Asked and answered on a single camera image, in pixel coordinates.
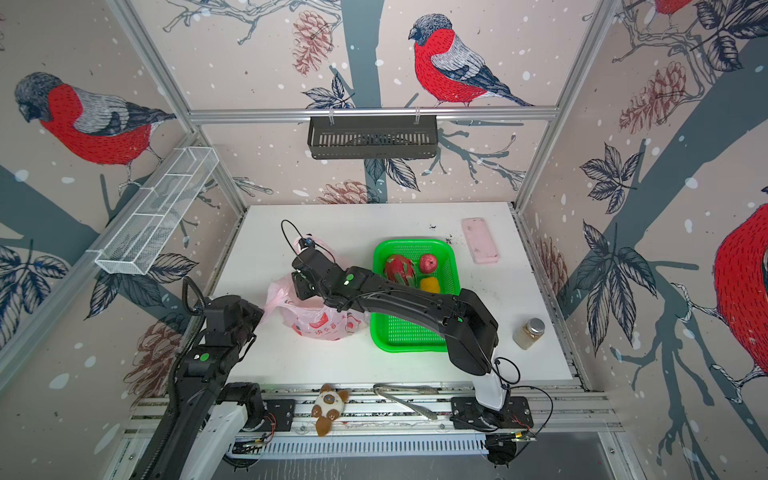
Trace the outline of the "orange fruit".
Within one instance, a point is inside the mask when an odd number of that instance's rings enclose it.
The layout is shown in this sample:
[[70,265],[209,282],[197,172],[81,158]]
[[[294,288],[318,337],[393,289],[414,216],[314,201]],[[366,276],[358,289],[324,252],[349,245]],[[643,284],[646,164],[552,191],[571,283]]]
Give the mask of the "orange fruit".
[[427,293],[440,294],[441,286],[439,280],[433,276],[425,276],[420,279],[419,289]]

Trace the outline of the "red apple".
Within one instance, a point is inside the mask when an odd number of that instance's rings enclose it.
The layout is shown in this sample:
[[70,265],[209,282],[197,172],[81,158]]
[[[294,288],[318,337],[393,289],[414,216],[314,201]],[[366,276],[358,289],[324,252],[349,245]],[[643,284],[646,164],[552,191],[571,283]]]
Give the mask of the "red apple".
[[423,254],[419,259],[419,270],[423,274],[433,274],[438,270],[439,261],[433,254]]

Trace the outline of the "red fruit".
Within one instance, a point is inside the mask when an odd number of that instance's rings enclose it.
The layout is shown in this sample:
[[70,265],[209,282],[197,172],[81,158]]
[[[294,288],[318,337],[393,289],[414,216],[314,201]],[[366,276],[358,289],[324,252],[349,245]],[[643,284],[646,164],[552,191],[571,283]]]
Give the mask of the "red fruit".
[[388,280],[412,287],[415,282],[413,262],[399,254],[389,256],[385,262],[384,273]]

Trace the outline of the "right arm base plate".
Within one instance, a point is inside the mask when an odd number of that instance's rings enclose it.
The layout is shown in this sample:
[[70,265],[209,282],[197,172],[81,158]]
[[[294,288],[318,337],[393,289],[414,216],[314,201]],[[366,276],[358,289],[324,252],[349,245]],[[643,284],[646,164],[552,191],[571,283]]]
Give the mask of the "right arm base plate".
[[500,410],[480,405],[474,397],[452,397],[450,421],[457,430],[492,433],[497,430],[531,430],[534,421],[529,402],[522,396],[507,396]]

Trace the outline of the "black hanging wall basket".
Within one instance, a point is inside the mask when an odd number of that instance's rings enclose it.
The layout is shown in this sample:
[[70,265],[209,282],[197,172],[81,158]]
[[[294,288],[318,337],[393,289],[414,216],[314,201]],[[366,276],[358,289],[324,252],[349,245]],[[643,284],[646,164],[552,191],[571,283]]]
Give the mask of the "black hanging wall basket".
[[438,153],[435,116],[315,117],[307,145],[316,160],[429,159]]

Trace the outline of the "brown plush toy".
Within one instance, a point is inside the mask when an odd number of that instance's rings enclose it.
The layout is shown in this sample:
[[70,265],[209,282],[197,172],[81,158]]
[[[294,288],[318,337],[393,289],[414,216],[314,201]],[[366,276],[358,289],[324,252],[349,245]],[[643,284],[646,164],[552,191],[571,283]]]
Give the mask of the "brown plush toy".
[[333,422],[344,412],[350,396],[349,390],[339,390],[324,384],[315,399],[311,417],[315,419],[315,430],[319,437],[325,437],[332,429]]

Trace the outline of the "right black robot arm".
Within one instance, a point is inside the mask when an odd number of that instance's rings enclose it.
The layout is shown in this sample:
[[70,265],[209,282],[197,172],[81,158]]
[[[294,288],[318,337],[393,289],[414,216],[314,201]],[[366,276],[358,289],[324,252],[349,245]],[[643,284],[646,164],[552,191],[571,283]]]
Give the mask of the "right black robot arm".
[[507,394],[493,363],[498,322],[475,292],[424,292],[361,267],[343,269],[312,246],[295,256],[292,267],[301,300],[319,297],[339,312],[389,315],[438,334],[446,342],[451,363],[472,376],[478,404],[492,411],[503,408]]

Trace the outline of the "small glass jar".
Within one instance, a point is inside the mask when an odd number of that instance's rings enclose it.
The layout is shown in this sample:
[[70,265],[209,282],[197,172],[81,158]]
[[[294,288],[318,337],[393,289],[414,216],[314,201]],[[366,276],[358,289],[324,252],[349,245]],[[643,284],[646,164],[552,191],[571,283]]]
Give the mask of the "small glass jar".
[[513,340],[523,350],[528,350],[545,333],[546,325],[540,318],[531,318],[513,334]]

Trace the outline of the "green plastic basket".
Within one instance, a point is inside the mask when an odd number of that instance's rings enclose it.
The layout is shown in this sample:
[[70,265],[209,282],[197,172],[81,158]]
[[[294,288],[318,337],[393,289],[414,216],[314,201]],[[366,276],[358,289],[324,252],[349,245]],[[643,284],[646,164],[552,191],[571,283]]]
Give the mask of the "green plastic basket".
[[[439,261],[438,270],[423,274],[419,270],[419,259],[423,254],[433,254]],[[373,253],[372,270],[388,280],[384,267],[387,258],[393,254],[407,257],[413,262],[415,282],[412,287],[401,285],[408,293],[403,296],[408,303],[419,306],[426,303],[429,294],[419,289],[420,279],[433,276],[439,280],[441,295],[456,296],[461,290],[459,271],[453,248],[445,241],[428,238],[397,238],[381,242]],[[404,320],[387,313],[370,315],[370,333],[373,343],[386,353],[445,353],[447,344],[443,337],[420,323]]]

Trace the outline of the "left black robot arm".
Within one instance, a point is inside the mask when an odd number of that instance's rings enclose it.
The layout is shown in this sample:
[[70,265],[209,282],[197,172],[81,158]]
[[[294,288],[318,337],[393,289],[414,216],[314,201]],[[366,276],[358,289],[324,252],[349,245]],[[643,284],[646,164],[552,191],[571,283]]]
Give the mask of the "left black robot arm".
[[188,276],[182,302],[204,325],[171,367],[168,407],[131,479],[210,479],[236,434],[265,418],[259,385],[228,381],[256,340],[263,310],[238,295],[210,299]]

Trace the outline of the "pink plastic bag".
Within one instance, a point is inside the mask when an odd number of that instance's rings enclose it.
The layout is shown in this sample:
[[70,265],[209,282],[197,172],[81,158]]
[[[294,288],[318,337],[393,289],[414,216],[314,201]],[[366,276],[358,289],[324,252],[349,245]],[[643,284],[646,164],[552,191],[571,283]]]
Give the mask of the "pink plastic bag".
[[268,288],[264,317],[274,315],[296,335],[312,340],[339,341],[370,326],[368,313],[338,312],[318,297],[300,300],[290,274],[272,282]]

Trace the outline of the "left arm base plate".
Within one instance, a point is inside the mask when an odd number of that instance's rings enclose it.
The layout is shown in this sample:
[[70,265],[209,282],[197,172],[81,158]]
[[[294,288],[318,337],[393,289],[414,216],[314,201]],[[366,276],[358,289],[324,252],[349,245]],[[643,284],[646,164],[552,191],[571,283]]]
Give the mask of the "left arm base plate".
[[293,399],[267,399],[263,401],[263,415],[253,426],[246,424],[246,433],[268,434],[290,432],[294,420],[296,401]]

